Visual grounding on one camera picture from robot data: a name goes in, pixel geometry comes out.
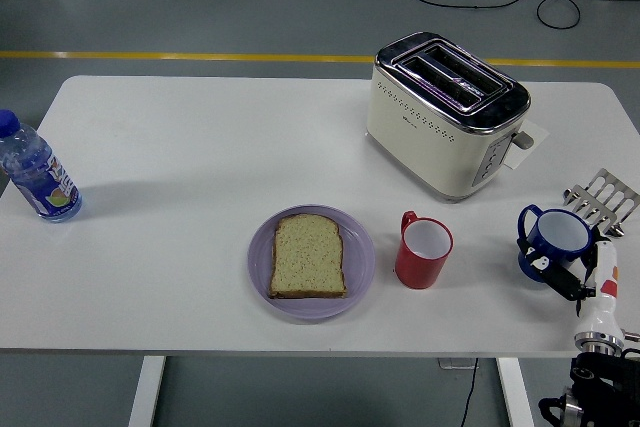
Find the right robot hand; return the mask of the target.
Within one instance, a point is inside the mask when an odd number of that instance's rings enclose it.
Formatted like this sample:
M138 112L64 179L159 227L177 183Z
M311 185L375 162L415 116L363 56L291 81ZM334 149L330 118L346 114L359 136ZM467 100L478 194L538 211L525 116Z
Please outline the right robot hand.
M578 349L597 344L620 349L623 332L615 317L618 297L617 251L598 228L591 229L590 247L581 257L585 278L551 260L524 238L517 240L520 254L533 272L556 293L576 303L579 322L574 334Z

